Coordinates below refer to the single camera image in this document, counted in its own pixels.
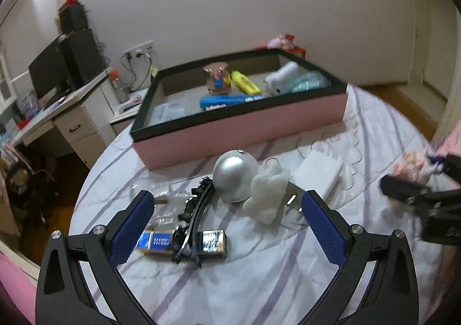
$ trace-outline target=clear plastic bag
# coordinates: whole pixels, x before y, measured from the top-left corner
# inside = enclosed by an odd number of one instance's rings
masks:
[[[150,178],[139,178],[130,188],[130,197],[134,199],[141,190],[149,191],[155,199],[154,214],[146,229],[155,231],[173,231],[178,225],[178,214],[184,212],[185,201],[190,192],[175,192],[170,183],[156,185]]]
[[[304,76],[299,77],[289,87],[289,92],[302,92],[307,90],[322,89],[331,85],[319,71],[308,71]]]
[[[186,99],[184,97],[157,105],[154,108],[149,125],[180,119],[186,115]]]

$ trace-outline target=white desk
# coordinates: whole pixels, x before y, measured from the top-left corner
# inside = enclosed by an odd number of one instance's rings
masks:
[[[116,137],[110,125],[114,99],[114,90],[104,71],[63,102],[40,111],[11,139],[11,144],[28,146],[56,126],[75,153],[91,168]]]
[[[73,91],[63,102],[56,102],[52,106],[38,113],[18,134],[14,136],[11,143],[13,146],[23,142],[26,146],[37,138],[51,130],[54,126],[52,119],[66,109],[72,107],[82,100],[93,88],[107,77],[105,71],[87,83],[80,89]]]
[[[148,90],[149,87],[133,92],[130,94],[130,97],[139,95],[144,100]],[[129,109],[126,112],[120,112],[118,109],[115,111],[114,117],[111,120],[111,125],[117,134],[120,134],[135,119],[135,116],[138,114],[141,105],[142,103],[139,103],[137,106]]]

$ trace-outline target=computer monitor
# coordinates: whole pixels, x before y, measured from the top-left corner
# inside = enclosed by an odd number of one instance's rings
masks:
[[[57,38],[31,62],[29,73],[38,99],[55,87],[64,88],[68,84],[70,73]]]

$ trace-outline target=black cable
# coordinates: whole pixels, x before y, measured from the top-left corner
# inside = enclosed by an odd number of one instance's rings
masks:
[[[138,91],[138,90],[141,88],[142,84],[143,84],[144,82],[146,82],[146,79],[147,79],[147,77],[149,76],[149,73],[150,73],[150,68],[151,68],[151,66],[152,66],[152,58],[150,57],[149,54],[137,54],[137,55],[136,55],[136,57],[141,57],[141,56],[146,56],[146,57],[149,58],[149,68],[147,69],[146,77],[142,80],[141,84],[140,84],[140,85],[138,86],[138,88],[137,88],[136,90],[134,90],[134,91]]]
[[[129,73],[131,73],[131,75],[132,75],[133,78],[134,78],[134,79],[130,82],[131,84],[130,84],[130,85],[127,85],[127,87],[131,87],[131,85],[134,84],[134,82],[136,82],[137,76],[136,76],[136,74],[133,73],[130,69],[128,69],[128,67],[123,63],[122,60],[123,60],[125,57],[126,57],[126,54],[121,55],[121,57],[120,57],[120,63],[123,65],[123,67],[124,67],[126,70],[128,70]]]
[[[91,18],[88,17],[87,12],[89,12],[89,9],[84,10],[84,15],[87,19],[88,27],[91,29],[91,31],[93,31],[93,36],[95,37],[95,42],[96,42],[96,48],[98,49],[98,52],[101,55],[102,61],[104,62],[104,68],[107,69],[109,68],[111,64],[111,59],[109,59],[107,56],[104,55],[106,45],[105,43],[99,40],[98,33],[96,32],[95,23]]]
[[[134,69],[133,69],[133,66],[131,65],[131,59],[130,59],[129,57],[127,57],[127,59],[128,59],[128,65],[130,66],[131,73],[135,76],[135,79],[133,79],[133,82],[131,82],[131,83],[128,85],[128,87],[131,87],[131,86],[133,86],[133,85],[136,83],[136,81],[138,80],[138,75],[136,74],[136,72],[135,72]]]

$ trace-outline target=yellow highlighter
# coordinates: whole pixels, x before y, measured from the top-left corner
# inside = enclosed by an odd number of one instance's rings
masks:
[[[232,81],[247,95],[257,95],[261,94],[261,90],[257,87],[245,74],[240,73],[239,71],[234,70],[230,77]]]

